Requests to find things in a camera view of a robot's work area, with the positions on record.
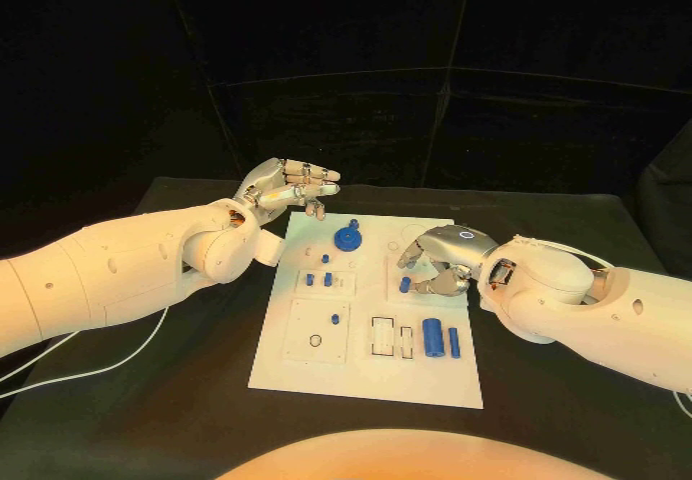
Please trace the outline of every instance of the robotic hand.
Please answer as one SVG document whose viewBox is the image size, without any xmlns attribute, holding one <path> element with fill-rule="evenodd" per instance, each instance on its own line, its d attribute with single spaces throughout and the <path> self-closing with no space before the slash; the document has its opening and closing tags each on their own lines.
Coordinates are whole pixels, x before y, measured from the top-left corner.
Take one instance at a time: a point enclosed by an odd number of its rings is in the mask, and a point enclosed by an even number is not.
<svg viewBox="0 0 692 480">
<path fill-rule="evenodd" d="M 289 205 L 325 218 L 318 197 L 339 173 L 267 160 L 234 198 L 84 228 L 35 252 L 0 260 L 0 357 L 67 332 L 130 322 L 228 283 L 253 258 L 276 266 L 283 239 L 260 227 Z"/>
<path fill-rule="evenodd" d="M 411 294 L 455 296 L 478 281 L 480 307 L 525 340 L 558 340 L 587 360 L 677 392 L 692 393 L 692 282 L 615 267 L 580 250 L 515 236 L 505 245 L 478 230 L 436 227 L 398 266 L 423 253 L 440 275 Z M 587 267 L 590 258 L 603 268 Z"/>
</svg>

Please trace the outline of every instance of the white board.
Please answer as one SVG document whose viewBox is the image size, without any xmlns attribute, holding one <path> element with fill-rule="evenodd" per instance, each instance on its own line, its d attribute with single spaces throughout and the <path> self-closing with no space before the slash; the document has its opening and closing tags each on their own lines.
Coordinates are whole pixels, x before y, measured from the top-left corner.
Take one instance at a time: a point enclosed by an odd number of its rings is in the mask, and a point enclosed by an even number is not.
<svg viewBox="0 0 692 480">
<path fill-rule="evenodd" d="M 354 252 L 342 252 L 333 237 L 352 218 L 364 243 Z M 400 292 L 404 275 L 414 282 L 437 275 L 426 256 L 416 269 L 401 270 L 401 253 L 421 233 L 452 223 L 333 213 L 319 222 L 292 213 L 251 388 L 483 408 L 466 295 Z M 329 263 L 322 262 L 323 254 Z M 328 272 L 331 287 L 323 282 Z M 426 356 L 426 318 L 443 324 L 440 358 Z M 450 355 L 450 327 L 459 331 L 459 359 Z"/>
</svg>

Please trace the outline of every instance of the black tablecloth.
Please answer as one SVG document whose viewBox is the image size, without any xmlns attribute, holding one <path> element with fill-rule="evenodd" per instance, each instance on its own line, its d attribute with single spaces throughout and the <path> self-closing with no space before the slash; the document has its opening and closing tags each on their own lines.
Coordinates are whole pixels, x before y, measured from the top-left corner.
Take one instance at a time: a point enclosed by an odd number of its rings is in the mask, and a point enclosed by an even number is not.
<svg viewBox="0 0 692 480">
<path fill-rule="evenodd" d="M 238 182 L 159 178 L 137 212 L 234 194 Z M 341 213 L 453 218 L 502 243 L 514 234 L 662 271 L 617 197 L 346 186 Z M 270 224 L 283 235 L 289 215 Z M 254 264 L 173 306 L 140 355 L 117 370 L 21 394 L 0 423 L 3 478 L 209 478 L 274 448 L 365 428 L 462 432 L 555 455 L 620 478 L 692 472 L 692 422 L 671 392 L 594 365 L 560 344 L 517 337 L 480 310 L 470 320 L 485 409 L 247 387 L 274 269 Z M 29 383 L 104 367 L 147 337 L 159 314 L 83 332 Z"/>
</svg>

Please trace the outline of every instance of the blue component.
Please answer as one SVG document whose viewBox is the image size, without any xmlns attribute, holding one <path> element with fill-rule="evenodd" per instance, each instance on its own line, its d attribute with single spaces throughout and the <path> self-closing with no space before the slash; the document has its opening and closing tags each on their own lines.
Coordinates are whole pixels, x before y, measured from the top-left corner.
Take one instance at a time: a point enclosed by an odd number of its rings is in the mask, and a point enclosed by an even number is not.
<svg viewBox="0 0 692 480">
<path fill-rule="evenodd" d="M 459 351 L 459 334 L 455 327 L 450 328 L 450 350 L 452 358 L 462 358 L 462 352 Z"/>
<path fill-rule="evenodd" d="M 335 245 L 344 252 L 352 252 L 364 242 L 358 231 L 358 220 L 354 219 L 348 227 L 341 228 L 335 233 Z"/>
<path fill-rule="evenodd" d="M 427 357 L 444 357 L 443 324 L 437 318 L 423 321 L 423 343 Z"/>
<path fill-rule="evenodd" d="M 408 288 L 411 287 L 411 278 L 404 277 L 401 279 L 400 292 L 408 293 Z"/>
</svg>

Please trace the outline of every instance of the robotic arm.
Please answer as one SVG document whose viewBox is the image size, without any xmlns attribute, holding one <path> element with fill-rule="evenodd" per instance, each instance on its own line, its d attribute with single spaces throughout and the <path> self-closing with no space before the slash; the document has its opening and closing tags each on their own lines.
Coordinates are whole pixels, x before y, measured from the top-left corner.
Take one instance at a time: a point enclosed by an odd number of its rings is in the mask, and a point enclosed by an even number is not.
<svg viewBox="0 0 692 480">
<path fill-rule="evenodd" d="M 560 341 L 587 360 L 692 393 L 692 282 L 615 267 L 580 250 L 515 236 L 505 245 L 478 230 L 429 230 L 400 268 L 426 253 L 440 275 L 413 294 L 455 296 L 478 281 L 480 306 L 535 343 Z M 603 268 L 587 267 L 580 257 Z"/>
<path fill-rule="evenodd" d="M 267 160 L 233 199 L 84 228 L 35 252 L 0 260 L 0 357 L 67 332 L 130 322 L 234 281 L 253 259 L 276 266 L 283 239 L 261 226 L 289 205 L 325 218 L 316 197 L 339 173 Z"/>
</svg>

